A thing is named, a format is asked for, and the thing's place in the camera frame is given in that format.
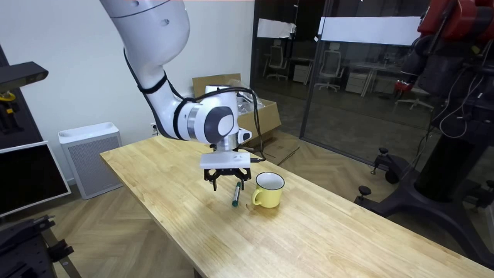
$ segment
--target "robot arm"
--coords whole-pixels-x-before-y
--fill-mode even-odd
[[[216,179],[221,175],[235,175],[242,184],[250,179],[250,155],[233,151],[252,137],[251,132],[238,126],[237,92],[225,86],[207,86],[201,102],[183,99],[163,70],[163,65],[184,49],[189,38],[184,3],[100,1],[122,38],[127,65],[151,107],[160,133],[168,138],[215,145],[214,153],[201,157],[205,180],[212,182],[215,190]]]

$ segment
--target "wooden tabletop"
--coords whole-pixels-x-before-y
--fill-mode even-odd
[[[232,207],[237,183],[218,190],[199,168],[207,146],[153,137],[101,156],[204,278],[494,277],[491,270],[272,163]],[[286,181],[281,204],[250,203],[255,176]]]

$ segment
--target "black cable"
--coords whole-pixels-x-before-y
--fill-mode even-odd
[[[250,94],[252,96],[252,100],[254,103],[254,124],[255,124],[255,129],[257,131],[257,136],[259,137],[259,140],[260,140],[259,152],[260,152],[262,158],[261,159],[253,158],[250,161],[254,162],[254,163],[266,161],[266,157],[264,156],[264,146],[263,146],[261,127],[260,127],[260,122],[259,122],[259,109],[257,108],[257,97],[256,97],[254,91],[247,89],[247,88],[244,88],[244,87],[227,87],[227,88],[223,88],[223,89],[218,89],[216,91],[213,91],[213,92],[210,92],[207,94],[203,94],[203,95],[195,98],[194,101],[198,102],[198,101],[203,100],[207,97],[211,97],[211,96],[214,96],[214,95],[217,95],[220,93],[235,93],[235,92],[244,92],[244,93]]]

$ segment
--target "wooden floor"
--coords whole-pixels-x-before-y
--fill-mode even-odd
[[[384,180],[382,171],[371,175],[370,166],[303,141],[297,153],[281,167],[351,201],[360,185],[369,186],[373,191],[371,199],[376,201],[395,187]],[[43,214],[56,216],[54,233],[73,246],[75,252],[70,258],[82,277],[193,277],[191,264],[124,187],[87,201],[77,195],[61,198],[11,215],[7,220]],[[471,218],[492,248],[484,211],[472,213]],[[461,252],[455,241],[433,224],[406,215],[396,215],[391,220]],[[59,277],[67,277],[59,264],[55,268]]]

